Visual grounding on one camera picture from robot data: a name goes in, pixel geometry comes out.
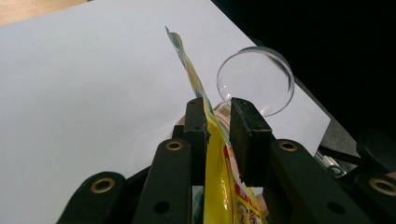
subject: clear plastic cup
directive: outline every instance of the clear plastic cup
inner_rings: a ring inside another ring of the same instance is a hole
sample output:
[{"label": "clear plastic cup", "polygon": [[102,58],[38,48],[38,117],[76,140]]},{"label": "clear plastic cup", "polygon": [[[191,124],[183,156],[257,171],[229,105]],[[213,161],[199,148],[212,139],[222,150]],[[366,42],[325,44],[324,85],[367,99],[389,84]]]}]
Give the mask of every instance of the clear plastic cup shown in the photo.
[{"label": "clear plastic cup", "polygon": [[266,47],[239,50],[221,65],[217,82],[226,104],[231,104],[232,97],[248,100],[264,117],[282,111],[294,94],[289,63]]}]

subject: yellow package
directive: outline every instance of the yellow package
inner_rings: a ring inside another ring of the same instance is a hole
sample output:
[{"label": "yellow package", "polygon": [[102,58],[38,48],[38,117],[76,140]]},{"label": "yellow package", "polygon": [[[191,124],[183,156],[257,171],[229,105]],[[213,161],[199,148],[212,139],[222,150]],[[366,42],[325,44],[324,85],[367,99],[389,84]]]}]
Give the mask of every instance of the yellow package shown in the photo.
[{"label": "yellow package", "polygon": [[228,134],[214,115],[201,80],[183,49],[180,36],[170,33],[167,28],[166,32],[186,68],[195,95],[204,99],[207,130],[210,133],[206,152],[204,223],[266,223],[252,190],[239,179]]}]

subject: white surface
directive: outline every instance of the white surface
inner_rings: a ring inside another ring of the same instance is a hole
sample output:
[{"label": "white surface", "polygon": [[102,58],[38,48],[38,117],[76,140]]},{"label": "white surface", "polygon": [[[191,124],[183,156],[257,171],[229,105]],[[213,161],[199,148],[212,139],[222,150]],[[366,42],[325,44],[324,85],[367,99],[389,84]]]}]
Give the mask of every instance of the white surface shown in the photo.
[{"label": "white surface", "polygon": [[[0,27],[0,223],[54,223],[89,176],[150,165],[194,97],[165,25],[216,105],[221,63],[253,44],[209,0],[95,0]],[[330,120],[297,87],[267,121],[315,151]]]}]

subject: wooden surface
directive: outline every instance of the wooden surface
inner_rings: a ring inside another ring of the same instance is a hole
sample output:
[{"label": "wooden surface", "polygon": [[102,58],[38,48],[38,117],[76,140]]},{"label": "wooden surface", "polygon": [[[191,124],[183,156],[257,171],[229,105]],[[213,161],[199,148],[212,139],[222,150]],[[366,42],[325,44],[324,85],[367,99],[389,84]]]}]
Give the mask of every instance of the wooden surface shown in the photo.
[{"label": "wooden surface", "polygon": [[24,21],[87,0],[0,0],[0,25]]}]

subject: screw hole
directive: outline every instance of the screw hole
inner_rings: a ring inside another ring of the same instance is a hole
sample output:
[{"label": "screw hole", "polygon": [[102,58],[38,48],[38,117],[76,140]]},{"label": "screw hole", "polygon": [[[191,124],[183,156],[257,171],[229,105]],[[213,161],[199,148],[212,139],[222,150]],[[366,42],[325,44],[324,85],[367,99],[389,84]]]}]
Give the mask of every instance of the screw hole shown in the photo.
[{"label": "screw hole", "polygon": [[387,194],[389,196],[396,196],[396,186],[387,180],[372,178],[370,179],[369,183],[372,188],[376,189],[378,192]]},{"label": "screw hole", "polygon": [[91,191],[93,193],[105,193],[111,190],[116,182],[111,177],[104,177],[101,179],[96,180],[91,185]]},{"label": "screw hole", "polygon": [[159,202],[154,206],[154,211],[156,213],[165,213],[168,210],[169,210],[169,203],[167,202]]},{"label": "screw hole", "polygon": [[279,146],[283,150],[290,151],[290,152],[297,150],[297,146],[295,146],[291,142],[281,142],[281,143],[279,143]]},{"label": "screw hole", "polygon": [[342,214],[344,214],[344,213],[346,212],[346,210],[344,209],[344,207],[341,206],[341,205],[338,204],[338,203],[329,202],[329,203],[327,203],[327,207],[328,207],[332,212],[334,212],[334,213],[336,213],[336,214],[342,215]]},{"label": "screw hole", "polygon": [[166,148],[172,151],[180,150],[183,148],[183,144],[179,142],[170,142],[166,144]]}]

